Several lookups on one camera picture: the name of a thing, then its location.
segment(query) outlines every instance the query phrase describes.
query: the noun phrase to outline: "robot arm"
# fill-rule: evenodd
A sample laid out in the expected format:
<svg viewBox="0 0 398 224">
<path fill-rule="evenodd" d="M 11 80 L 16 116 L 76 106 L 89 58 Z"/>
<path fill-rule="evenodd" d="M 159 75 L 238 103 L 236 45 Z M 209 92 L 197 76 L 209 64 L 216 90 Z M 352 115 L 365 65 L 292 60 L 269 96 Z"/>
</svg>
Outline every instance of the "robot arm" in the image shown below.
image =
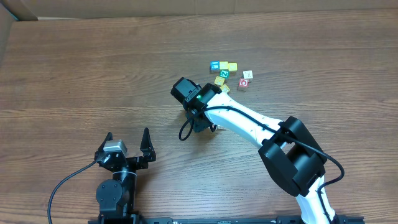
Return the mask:
<svg viewBox="0 0 398 224">
<path fill-rule="evenodd" d="M 317 194 L 318 187 L 324 182 L 323 165 L 326 158 L 298 145 L 293 146 L 285 154 L 282 148 L 291 142 L 286 142 L 275 133 L 263 129 L 237 111 L 209 110 L 209 108 L 230 106 L 239 109 L 269 128 L 322 151 L 300 120 L 290 117 L 283 122 L 263 116 L 232 100 L 212 84 L 201 88 L 200 85 L 185 78 L 181 78 L 173 86 L 171 94 L 181 102 L 187 111 L 187 117 L 206 109 L 203 116 L 193 120 L 194 132 L 200 132 L 212 124 L 222 125 L 255 145 L 271 178 L 279 187 L 297 199 L 304 223 L 329 223 Z M 330 207 L 324 189 L 322 189 L 322 199 L 330 220 L 333 220 L 335 211 Z"/>
</svg>

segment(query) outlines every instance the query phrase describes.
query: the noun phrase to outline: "wooden table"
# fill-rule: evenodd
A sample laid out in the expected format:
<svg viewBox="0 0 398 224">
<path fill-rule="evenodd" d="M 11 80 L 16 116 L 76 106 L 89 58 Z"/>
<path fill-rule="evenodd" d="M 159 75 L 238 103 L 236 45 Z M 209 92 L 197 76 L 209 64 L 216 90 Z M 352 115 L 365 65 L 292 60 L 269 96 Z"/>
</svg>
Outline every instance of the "wooden table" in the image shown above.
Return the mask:
<svg viewBox="0 0 398 224">
<path fill-rule="evenodd" d="M 213 82 L 211 60 L 254 72 L 231 97 L 273 118 L 301 119 L 346 176 L 327 187 L 337 213 L 398 222 L 398 11 L 16 22 L 0 71 L 0 223 L 46 223 L 55 185 L 89 164 L 108 131 L 140 154 L 150 129 L 157 161 L 138 172 L 147 217 L 298 215 L 257 149 L 231 131 L 178 131 L 170 95 L 187 77 Z M 338 169 L 326 163 L 326 179 Z M 54 223 L 96 218 L 92 167 L 57 192 Z"/>
</svg>

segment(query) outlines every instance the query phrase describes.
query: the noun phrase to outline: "block with symbol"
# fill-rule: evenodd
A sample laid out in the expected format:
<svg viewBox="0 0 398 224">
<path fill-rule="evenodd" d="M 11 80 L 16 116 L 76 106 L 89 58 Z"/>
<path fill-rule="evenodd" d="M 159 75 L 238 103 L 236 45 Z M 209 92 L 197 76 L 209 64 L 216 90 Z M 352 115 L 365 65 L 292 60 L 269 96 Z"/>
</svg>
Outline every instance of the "block with symbol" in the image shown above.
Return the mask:
<svg viewBox="0 0 398 224">
<path fill-rule="evenodd" d="M 244 78 L 241 78 L 239 80 L 238 90 L 247 91 L 248 87 L 249 87 L 249 81 L 245 80 Z"/>
<path fill-rule="evenodd" d="M 220 70 L 228 70 L 228 62 L 220 62 Z"/>
<path fill-rule="evenodd" d="M 218 73 L 219 71 L 220 71 L 220 62 L 219 61 L 210 62 L 210 72 Z"/>
<path fill-rule="evenodd" d="M 236 74 L 236 71 L 238 71 L 238 64 L 237 63 L 228 63 L 228 71 L 232 75 Z"/>
<path fill-rule="evenodd" d="M 247 79 L 249 82 L 252 82 L 253 81 L 253 72 L 251 70 L 244 71 L 242 78 Z"/>
<path fill-rule="evenodd" d="M 225 78 L 216 77 L 216 80 L 214 81 L 214 84 L 216 84 L 216 86 L 222 86 L 222 85 L 224 85 L 224 82 L 225 82 Z"/>
<path fill-rule="evenodd" d="M 220 89 L 221 89 L 221 91 L 223 91 L 224 93 L 228 93 L 229 91 L 231 91 L 229 88 L 228 88 L 228 86 L 227 85 L 222 85 L 221 87 L 220 87 Z"/>
<path fill-rule="evenodd" d="M 229 71 L 227 71 L 227 70 L 220 71 L 220 77 L 223 77 L 223 78 L 225 78 L 227 80 L 228 77 L 229 77 Z"/>
</svg>

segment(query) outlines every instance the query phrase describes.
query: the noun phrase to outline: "black cable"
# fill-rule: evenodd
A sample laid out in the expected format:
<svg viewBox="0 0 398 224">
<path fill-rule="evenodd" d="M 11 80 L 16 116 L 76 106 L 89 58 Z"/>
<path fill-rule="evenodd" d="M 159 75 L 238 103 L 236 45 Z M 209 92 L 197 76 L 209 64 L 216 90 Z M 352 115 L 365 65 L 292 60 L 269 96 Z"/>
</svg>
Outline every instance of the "black cable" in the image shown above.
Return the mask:
<svg viewBox="0 0 398 224">
<path fill-rule="evenodd" d="M 63 183 L 65 183 L 67 180 L 71 179 L 72 177 L 76 176 L 77 174 L 79 174 L 80 172 L 83 172 L 84 170 L 87 170 L 88 168 L 90 168 L 91 166 L 93 166 L 96 163 L 96 161 L 93 161 L 91 164 L 88 164 L 87 166 L 85 166 L 84 168 L 81 168 L 80 170 L 70 174 L 69 176 L 67 176 L 66 178 L 64 178 L 63 180 L 61 180 L 61 182 L 54 188 L 54 190 L 51 193 L 50 196 L 50 200 L 49 200 L 49 205 L 47 207 L 47 217 L 49 218 L 49 224 L 52 224 L 52 220 L 51 220 L 51 203 L 52 203 L 52 199 L 54 198 L 54 195 L 56 193 L 56 191 L 58 190 L 58 188 L 61 187 L 61 185 Z"/>
<path fill-rule="evenodd" d="M 216 124 L 212 124 L 210 125 L 210 131 L 211 132 L 215 132 L 217 130 L 217 125 Z"/>
<path fill-rule="evenodd" d="M 286 135 L 286 134 L 278 133 L 277 131 L 275 131 L 275 130 L 273 130 L 272 128 L 268 127 L 268 125 L 261 123 L 260 121 L 254 119 L 252 116 L 248 115 L 247 113 L 245 113 L 245 112 L 243 112 L 243 111 L 241 111 L 241 110 L 239 110 L 239 109 L 237 109 L 237 108 L 233 108 L 232 106 L 212 106 L 211 108 L 205 108 L 205 109 L 203 109 L 203 110 L 197 112 L 197 113 L 194 114 L 193 116 L 189 117 L 189 118 L 187 119 L 187 121 L 182 125 L 181 130 L 180 130 L 180 134 L 178 135 L 178 138 L 179 138 L 181 141 L 187 140 L 187 138 L 189 137 L 189 135 L 190 135 L 191 132 L 192 132 L 192 126 L 191 126 L 191 129 L 190 129 L 190 132 L 187 134 L 187 136 L 186 136 L 185 138 L 181 138 L 181 134 L 182 134 L 182 131 L 184 130 L 184 128 L 186 127 L 186 125 L 187 125 L 191 120 L 192 120 L 192 124 L 193 124 L 193 119 L 197 118 L 199 115 L 201 115 L 201 114 L 203 114 L 203 113 L 205 113 L 206 111 L 209 111 L 209 110 L 218 110 L 218 109 L 227 109 L 227 110 L 236 111 L 236 112 L 240 113 L 241 115 L 247 117 L 248 119 L 250 119 L 250 120 L 253 121 L 254 123 L 258 124 L 258 125 L 259 125 L 260 127 L 262 127 L 263 129 L 266 129 L 266 130 L 268 130 L 268 131 L 270 131 L 270 132 L 272 132 L 272 133 L 274 133 L 274 134 L 276 134 L 276 135 L 282 137 L 282 138 L 285 139 L 285 140 L 288 140 L 288 141 L 290 141 L 290 142 L 294 142 L 294 143 L 298 144 L 299 146 L 306 147 L 307 149 L 309 149 L 309 150 L 311 150 L 311 151 L 317 153 L 318 155 L 321 155 L 321 156 L 323 156 L 323 157 L 325 157 L 325 158 L 331 160 L 332 163 L 334 163 L 334 164 L 339 168 L 339 170 L 340 170 L 340 175 L 339 175 L 337 178 L 333 179 L 333 180 L 330 180 L 330 181 L 328 181 L 328 182 L 325 182 L 324 184 L 322 184 L 321 186 L 319 186 L 319 188 L 318 188 L 318 190 L 317 190 L 318 197 L 319 197 L 319 200 L 321 201 L 321 205 L 322 205 L 323 211 L 325 212 L 325 215 L 326 215 L 326 217 L 327 217 L 329 223 L 331 223 L 332 221 L 330 220 L 329 214 L 328 214 L 328 212 L 327 212 L 327 210 L 326 210 L 326 207 L 325 207 L 325 203 L 323 202 L 323 199 L 322 199 L 322 192 L 321 192 L 321 189 L 324 188 L 324 187 L 326 187 L 327 185 L 334 184 L 334 183 L 336 183 L 337 181 L 341 180 L 341 179 L 344 177 L 345 172 L 344 172 L 343 166 L 342 166 L 335 158 L 329 156 L 328 154 L 326 154 L 326 153 L 324 153 L 324 152 L 321 152 L 321 151 L 319 151 L 318 149 L 315 149 L 314 147 L 309 146 L 309 145 L 307 145 L 307 144 L 305 144 L 305 143 L 303 143 L 303 142 L 301 142 L 301 141 L 299 141 L 299 140 L 296 140 L 296 139 L 294 139 L 294 138 L 292 138 L 292 137 L 290 137 L 290 136 L 288 136 L 288 135 Z"/>
</svg>

